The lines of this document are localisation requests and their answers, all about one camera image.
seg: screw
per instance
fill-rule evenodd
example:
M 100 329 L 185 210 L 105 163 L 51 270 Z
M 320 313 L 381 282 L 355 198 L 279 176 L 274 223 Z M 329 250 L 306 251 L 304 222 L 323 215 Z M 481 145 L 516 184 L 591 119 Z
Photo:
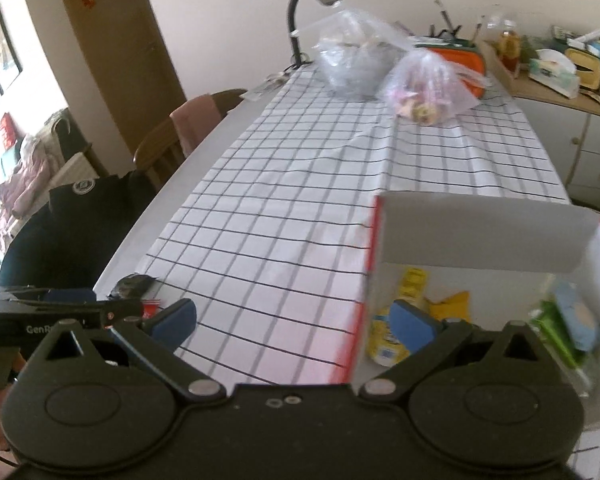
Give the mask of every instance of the screw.
M 282 402 L 282 399 L 267 399 L 265 404 L 270 408 L 282 408 L 284 402 Z
M 395 389 L 395 383 L 391 379 L 371 379 L 365 383 L 366 392 L 373 396 L 391 395 Z
M 211 379 L 198 379 L 189 385 L 189 393 L 199 397 L 211 397 L 220 392 L 219 383 Z
M 285 397 L 285 402 L 287 404 L 300 404 L 302 402 L 302 398 L 297 395 L 289 395 Z

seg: wooden chair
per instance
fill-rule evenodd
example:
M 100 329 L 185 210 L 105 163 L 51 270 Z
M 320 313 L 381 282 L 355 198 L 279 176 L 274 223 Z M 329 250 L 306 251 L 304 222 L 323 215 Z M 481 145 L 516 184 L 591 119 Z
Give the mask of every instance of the wooden chair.
M 236 88 L 212 95 L 223 119 L 242 102 L 240 95 L 245 92 L 245 89 Z M 146 172 L 157 190 L 167 183 L 184 160 L 176 128 L 169 117 L 145 136 L 134 155 L 136 168 Z

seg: clear plastic bag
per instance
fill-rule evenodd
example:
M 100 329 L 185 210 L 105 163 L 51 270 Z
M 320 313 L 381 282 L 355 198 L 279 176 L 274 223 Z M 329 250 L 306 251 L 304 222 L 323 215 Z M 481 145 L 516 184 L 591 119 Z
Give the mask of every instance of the clear plastic bag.
M 426 48 L 417 48 L 387 76 L 378 97 L 397 115 L 431 126 L 480 104 L 462 79 L 482 87 L 489 84 L 481 74 L 448 62 Z
M 363 10 L 341 10 L 316 23 L 322 76 L 339 97 L 371 100 L 386 75 L 413 48 L 409 36 Z

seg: pink towel on chair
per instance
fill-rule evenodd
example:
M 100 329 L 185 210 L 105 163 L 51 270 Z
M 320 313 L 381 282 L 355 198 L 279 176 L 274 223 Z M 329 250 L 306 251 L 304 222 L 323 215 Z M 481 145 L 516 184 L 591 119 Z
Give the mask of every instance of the pink towel on chair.
M 171 113 L 184 156 L 189 156 L 220 124 L 222 117 L 210 95 L 195 97 Z

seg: checkered tablecloth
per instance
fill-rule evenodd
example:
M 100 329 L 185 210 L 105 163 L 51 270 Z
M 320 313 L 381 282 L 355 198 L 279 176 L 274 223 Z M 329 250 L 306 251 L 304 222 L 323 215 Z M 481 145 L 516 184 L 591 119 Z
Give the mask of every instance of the checkered tablecloth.
M 441 126 L 335 98 L 296 72 L 214 164 L 138 271 L 191 298 L 178 355 L 229 389 L 342 380 L 357 329 L 370 213 L 381 190 L 567 202 L 513 99 L 495 84 Z

